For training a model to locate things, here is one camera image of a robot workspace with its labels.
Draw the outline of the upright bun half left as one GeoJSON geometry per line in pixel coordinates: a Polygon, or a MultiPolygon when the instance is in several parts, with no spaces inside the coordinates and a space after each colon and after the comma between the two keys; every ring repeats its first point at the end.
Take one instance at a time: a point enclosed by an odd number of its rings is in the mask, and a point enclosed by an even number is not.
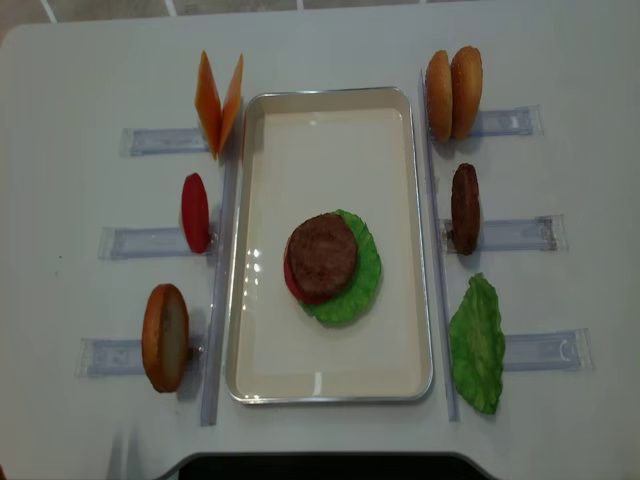
{"type": "Polygon", "coordinates": [[[189,350],[189,316],[184,298],[173,284],[156,286],[147,301],[141,351],[145,374],[159,393],[176,392],[189,350]]]}

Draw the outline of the sesame bun half inner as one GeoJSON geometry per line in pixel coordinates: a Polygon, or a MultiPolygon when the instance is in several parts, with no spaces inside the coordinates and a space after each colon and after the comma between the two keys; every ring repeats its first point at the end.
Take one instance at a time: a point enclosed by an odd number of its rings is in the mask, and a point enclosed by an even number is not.
{"type": "Polygon", "coordinates": [[[472,46],[461,48],[451,62],[452,133],[456,140],[466,138],[474,125],[483,87],[480,51],[472,46]]]}

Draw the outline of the clear right bun holder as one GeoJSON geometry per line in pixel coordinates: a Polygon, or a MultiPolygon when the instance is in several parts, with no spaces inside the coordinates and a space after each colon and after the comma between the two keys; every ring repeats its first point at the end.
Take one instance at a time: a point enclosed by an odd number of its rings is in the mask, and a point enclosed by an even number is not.
{"type": "Polygon", "coordinates": [[[469,136],[532,136],[543,133],[540,106],[532,105],[507,110],[479,111],[469,136]]]}

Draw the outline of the clear cheese holder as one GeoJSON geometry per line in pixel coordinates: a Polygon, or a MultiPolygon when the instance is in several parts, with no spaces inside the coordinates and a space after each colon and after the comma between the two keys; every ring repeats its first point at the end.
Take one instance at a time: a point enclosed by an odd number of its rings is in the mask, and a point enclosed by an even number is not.
{"type": "Polygon", "coordinates": [[[207,140],[199,128],[125,128],[119,143],[119,154],[123,158],[208,151],[207,140]]]}

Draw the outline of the sesame bun half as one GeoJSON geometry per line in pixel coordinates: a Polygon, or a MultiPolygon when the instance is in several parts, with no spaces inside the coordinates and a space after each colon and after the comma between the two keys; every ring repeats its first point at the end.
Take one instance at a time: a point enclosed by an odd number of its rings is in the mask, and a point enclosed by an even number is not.
{"type": "Polygon", "coordinates": [[[432,135],[446,143],[452,131],[451,70],[445,50],[434,53],[425,74],[426,109],[432,135]]]}
{"type": "Polygon", "coordinates": [[[483,87],[480,51],[472,46],[461,48],[451,62],[452,133],[456,140],[466,138],[474,125],[483,87]]]}

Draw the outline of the clear long rail right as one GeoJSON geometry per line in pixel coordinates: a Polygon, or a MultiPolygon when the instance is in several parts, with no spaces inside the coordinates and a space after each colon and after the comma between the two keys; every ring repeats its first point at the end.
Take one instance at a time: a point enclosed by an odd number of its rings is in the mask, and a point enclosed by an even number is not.
{"type": "Polygon", "coordinates": [[[449,421],[458,422],[460,420],[459,401],[452,378],[452,360],[448,330],[449,312],[446,290],[446,275],[444,271],[444,251],[441,240],[440,219],[438,212],[437,179],[433,162],[433,141],[431,137],[431,130],[426,106],[426,67],[423,67],[421,69],[419,85],[421,90],[422,140],[424,149],[424,164],[426,170],[427,197],[430,206],[430,229],[434,272],[436,277],[435,290],[437,298],[436,303],[438,308],[441,351],[443,358],[444,387],[449,421]]]}

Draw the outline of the clear lettuce holder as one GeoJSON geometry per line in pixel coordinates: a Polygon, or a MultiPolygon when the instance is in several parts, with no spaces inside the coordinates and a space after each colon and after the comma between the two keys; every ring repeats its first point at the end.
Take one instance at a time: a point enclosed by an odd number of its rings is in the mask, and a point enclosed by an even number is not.
{"type": "Polygon", "coordinates": [[[505,372],[593,369],[586,328],[506,336],[505,372]]]}

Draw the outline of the clear bun holder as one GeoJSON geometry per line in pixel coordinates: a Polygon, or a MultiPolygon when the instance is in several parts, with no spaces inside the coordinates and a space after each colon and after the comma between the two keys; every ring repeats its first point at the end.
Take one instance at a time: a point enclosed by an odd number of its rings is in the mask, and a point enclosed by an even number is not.
{"type": "Polygon", "coordinates": [[[75,375],[79,378],[145,375],[141,341],[83,338],[75,375]]]}
{"type": "Polygon", "coordinates": [[[532,105],[507,110],[479,111],[469,136],[532,136],[543,133],[540,106],[532,105]]]}

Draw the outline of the clear long rail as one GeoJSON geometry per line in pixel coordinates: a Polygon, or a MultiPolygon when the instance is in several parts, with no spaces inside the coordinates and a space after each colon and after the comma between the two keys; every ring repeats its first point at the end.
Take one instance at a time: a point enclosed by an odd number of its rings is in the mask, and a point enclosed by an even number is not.
{"type": "Polygon", "coordinates": [[[228,300],[229,264],[232,258],[234,205],[237,187],[237,162],[225,161],[223,196],[218,222],[216,263],[211,319],[208,329],[204,383],[200,409],[200,425],[212,426],[217,421],[223,353],[225,312],[228,300]]]}
{"type": "Polygon", "coordinates": [[[438,212],[437,179],[433,162],[433,141],[431,137],[431,130],[426,106],[426,67],[423,67],[421,69],[419,85],[421,90],[422,140],[424,149],[424,164],[426,170],[427,197],[430,206],[430,229],[434,272],[436,277],[435,290],[437,298],[436,303],[438,308],[441,351],[443,358],[444,387],[449,421],[458,422],[460,420],[459,401],[452,378],[452,360],[448,330],[449,312],[446,290],[446,275],[444,271],[444,251],[441,240],[440,219],[438,212]]]}

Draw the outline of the clear left bun holder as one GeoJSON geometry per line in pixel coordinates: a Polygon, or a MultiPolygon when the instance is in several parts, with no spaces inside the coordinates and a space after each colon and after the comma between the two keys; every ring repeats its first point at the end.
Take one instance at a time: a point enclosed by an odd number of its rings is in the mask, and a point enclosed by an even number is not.
{"type": "Polygon", "coordinates": [[[145,375],[141,341],[83,338],[75,375],[79,378],[145,375]]]}

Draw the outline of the orange cheese slice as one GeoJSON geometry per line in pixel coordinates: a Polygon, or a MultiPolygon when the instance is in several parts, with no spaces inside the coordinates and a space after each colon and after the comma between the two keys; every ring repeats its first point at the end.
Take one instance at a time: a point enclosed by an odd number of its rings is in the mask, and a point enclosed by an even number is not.
{"type": "Polygon", "coordinates": [[[238,63],[235,67],[233,76],[231,78],[227,94],[225,97],[224,105],[222,108],[221,127],[219,135],[219,146],[217,149],[217,156],[222,154],[224,146],[231,135],[231,131],[236,120],[236,116],[240,111],[241,105],[241,85],[244,68],[244,57],[240,55],[238,63]]]}
{"type": "Polygon", "coordinates": [[[211,154],[217,158],[220,148],[222,108],[211,65],[205,51],[202,51],[200,57],[194,105],[211,154]]]}

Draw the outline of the clear long rail left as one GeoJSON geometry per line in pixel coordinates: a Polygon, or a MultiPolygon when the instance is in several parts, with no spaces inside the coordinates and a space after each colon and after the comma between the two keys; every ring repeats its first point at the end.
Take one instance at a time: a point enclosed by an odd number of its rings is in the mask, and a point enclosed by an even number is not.
{"type": "Polygon", "coordinates": [[[237,162],[225,161],[223,196],[218,222],[216,263],[211,319],[208,329],[204,383],[200,409],[200,425],[212,426],[217,421],[223,353],[225,312],[228,300],[229,264],[232,258],[234,205],[237,187],[237,162]]]}

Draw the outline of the green lettuce leaf on tray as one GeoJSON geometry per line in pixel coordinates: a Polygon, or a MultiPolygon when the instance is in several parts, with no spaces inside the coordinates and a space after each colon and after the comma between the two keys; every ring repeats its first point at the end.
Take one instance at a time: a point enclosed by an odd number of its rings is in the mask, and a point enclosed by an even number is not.
{"type": "Polygon", "coordinates": [[[357,263],[349,285],[337,296],[320,304],[299,300],[303,310],[328,327],[344,327],[356,322],[375,301],[382,276],[382,262],[368,225],[358,215],[338,209],[340,216],[354,234],[357,263]]]}

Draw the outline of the upright brown meat patty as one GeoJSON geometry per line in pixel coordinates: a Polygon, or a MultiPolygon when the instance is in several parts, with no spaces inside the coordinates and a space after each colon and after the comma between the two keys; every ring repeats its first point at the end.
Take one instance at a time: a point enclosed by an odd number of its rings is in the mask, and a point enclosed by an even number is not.
{"type": "Polygon", "coordinates": [[[475,168],[468,163],[458,166],[451,193],[452,241],[456,251],[471,255],[477,246],[480,226],[479,187],[475,168]]]}

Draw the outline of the red tomato slice on tray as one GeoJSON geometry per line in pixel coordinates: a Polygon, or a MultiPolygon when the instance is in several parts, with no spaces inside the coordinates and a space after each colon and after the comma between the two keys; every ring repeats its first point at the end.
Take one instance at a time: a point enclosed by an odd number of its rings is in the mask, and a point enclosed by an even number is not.
{"type": "Polygon", "coordinates": [[[297,285],[291,266],[289,263],[289,255],[286,254],[284,256],[284,278],[285,283],[291,292],[291,294],[300,302],[310,305],[318,305],[327,302],[330,299],[330,296],[309,296],[305,294],[300,287],[297,285]]]}

